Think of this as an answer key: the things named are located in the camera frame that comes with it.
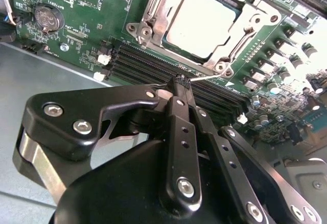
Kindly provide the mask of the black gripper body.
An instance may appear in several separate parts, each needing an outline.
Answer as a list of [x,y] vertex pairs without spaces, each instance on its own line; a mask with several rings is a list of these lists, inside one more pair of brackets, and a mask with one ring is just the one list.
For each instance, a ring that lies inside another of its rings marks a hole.
[[159,201],[164,144],[144,142],[76,179],[52,223],[241,223],[213,164],[199,155],[202,204],[177,217]]

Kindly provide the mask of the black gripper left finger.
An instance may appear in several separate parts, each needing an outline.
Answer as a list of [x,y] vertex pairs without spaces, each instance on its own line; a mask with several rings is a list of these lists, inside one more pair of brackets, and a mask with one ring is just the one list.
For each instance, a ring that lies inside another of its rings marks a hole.
[[162,142],[159,201],[171,213],[193,213],[202,191],[194,112],[185,78],[30,97],[13,153],[17,171],[46,188],[58,205],[78,178],[144,142]]

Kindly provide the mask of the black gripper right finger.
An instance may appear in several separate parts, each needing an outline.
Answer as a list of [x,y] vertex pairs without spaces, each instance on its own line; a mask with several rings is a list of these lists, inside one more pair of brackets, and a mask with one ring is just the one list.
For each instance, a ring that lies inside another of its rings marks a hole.
[[318,212],[232,127],[216,130],[209,114],[195,104],[192,81],[186,97],[197,134],[227,188],[232,223],[321,223]]

